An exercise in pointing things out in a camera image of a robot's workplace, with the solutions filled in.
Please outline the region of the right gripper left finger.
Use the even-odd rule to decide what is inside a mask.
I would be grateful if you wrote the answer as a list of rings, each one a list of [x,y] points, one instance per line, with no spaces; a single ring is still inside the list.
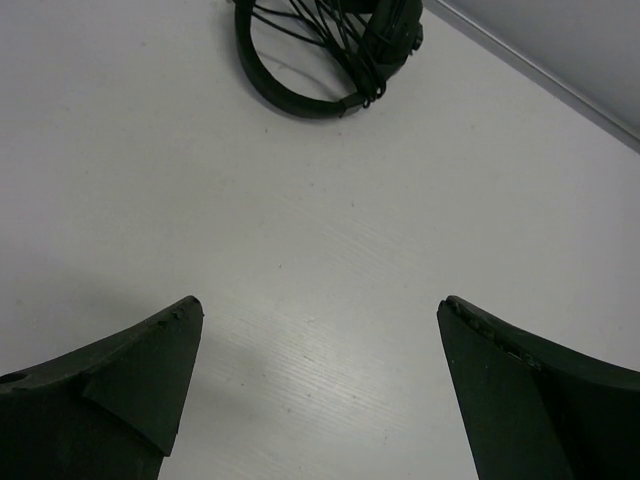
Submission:
[[[156,479],[201,340],[187,296],[102,340],[1,377],[4,479]]]

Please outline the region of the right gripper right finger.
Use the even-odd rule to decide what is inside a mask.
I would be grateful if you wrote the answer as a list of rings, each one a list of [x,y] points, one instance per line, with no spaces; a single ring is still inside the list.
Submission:
[[[457,296],[437,321],[479,478],[638,478],[638,372]]]

